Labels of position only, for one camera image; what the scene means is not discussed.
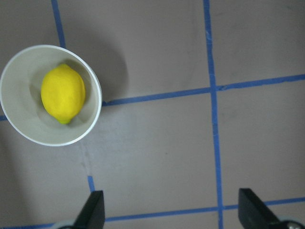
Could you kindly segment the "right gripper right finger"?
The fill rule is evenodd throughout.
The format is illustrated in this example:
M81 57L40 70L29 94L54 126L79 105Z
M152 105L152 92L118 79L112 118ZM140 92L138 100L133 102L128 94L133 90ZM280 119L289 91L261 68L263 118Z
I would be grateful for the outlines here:
M303 229L304 224L291 219L279 219L250 189L238 192L238 218L244 229Z

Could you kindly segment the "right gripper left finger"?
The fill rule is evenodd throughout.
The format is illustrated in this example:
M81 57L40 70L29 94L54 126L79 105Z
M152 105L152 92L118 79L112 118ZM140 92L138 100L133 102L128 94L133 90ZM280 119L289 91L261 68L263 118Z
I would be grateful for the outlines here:
M104 223L105 206L103 191L93 191L72 227L75 229L102 229Z

